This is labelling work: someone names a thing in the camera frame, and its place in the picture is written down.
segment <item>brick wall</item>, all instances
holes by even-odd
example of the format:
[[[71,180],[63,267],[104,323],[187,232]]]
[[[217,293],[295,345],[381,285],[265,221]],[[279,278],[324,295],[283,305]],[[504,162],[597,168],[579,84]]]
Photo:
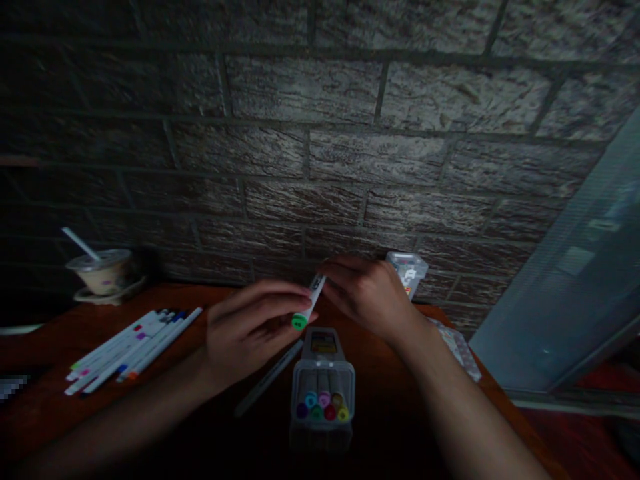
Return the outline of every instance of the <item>brick wall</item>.
[[[397,249],[470,333],[640,103],[631,1],[0,8],[12,295],[77,288],[63,225],[234,285]]]

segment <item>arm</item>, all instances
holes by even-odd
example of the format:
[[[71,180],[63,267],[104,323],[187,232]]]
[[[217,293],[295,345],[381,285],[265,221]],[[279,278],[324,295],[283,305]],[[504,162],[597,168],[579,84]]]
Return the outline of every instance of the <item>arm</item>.
[[[381,336],[414,374],[435,436],[455,477],[548,479],[546,471],[480,388],[437,328],[407,298],[393,267],[339,255],[320,266],[323,293]]]
[[[288,314],[309,308],[309,294],[299,285],[264,280],[214,305],[204,347],[28,458],[18,477],[73,477],[140,452],[298,338]],[[281,321],[270,328],[267,320],[274,317]]]

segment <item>cup lid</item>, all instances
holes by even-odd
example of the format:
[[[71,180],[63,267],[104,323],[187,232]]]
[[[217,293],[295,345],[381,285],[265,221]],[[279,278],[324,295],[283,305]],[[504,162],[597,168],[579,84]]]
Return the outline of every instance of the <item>cup lid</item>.
[[[102,270],[131,257],[131,250],[126,249],[100,250],[96,253],[100,260],[94,260],[88,255],[83,255],[70,260],[65,267],[75,271]]]

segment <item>plastic box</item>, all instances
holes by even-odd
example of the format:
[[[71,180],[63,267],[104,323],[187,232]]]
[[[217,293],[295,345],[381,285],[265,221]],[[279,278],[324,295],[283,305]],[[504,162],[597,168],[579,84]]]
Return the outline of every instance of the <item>plastic box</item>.
[[[395,268],[409,300],[412,300],[420,280],[427,276],[429,266],[415,253],[388,252],[387,261]]]
[[[306,393],[306,375],[330,373],[339,379],[340,394],[348,410],[348,418],[340,420],[314,418],[311,414],[300,418],[298,406]],[[293,370],[291,388],[291,425],[289,446],[294,451],[324,451],[345,453],[349,450],[353,430],[351,420],[355,414],[355,370],[345,360],[335,329],[309,327],[302,347],[302,358]]]

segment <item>table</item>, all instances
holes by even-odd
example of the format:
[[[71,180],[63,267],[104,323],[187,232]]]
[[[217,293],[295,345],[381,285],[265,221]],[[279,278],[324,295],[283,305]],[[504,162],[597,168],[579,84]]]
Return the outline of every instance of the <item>table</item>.
[[[234,289],[163,283],[120,307],[80,305],[51,320],[0,352],[0,371],[43,367],[42,376],[0,411],[3,455],[16,461],[62,436],[82,420],[158,376],[203,342],[205,315],[135,381],[109,381],[86,399],[63,394],[69,366],[152,309],[194,309],[224,300]],[[452,326],[444,312],[416,305],[422,313]],[[237,402],[258,382],[264,369],[204,404],[154,450],[154,464],[209,466],[225,462],[235,477],[267,471],[288,477],[406,475],[448,478],[429,429],[418,388],[398,356],[370,332],[348,320],[324,298],[318,301],[317,326],[338,331],[345,356],[357,373],[353,440],[344,457],[289,452],[289,400],[294,363],[276,379],[245,416],[234,419]],[[480,361],[480,387],[502,412],[554,478],[568,479],[533,428],[510,402]]]

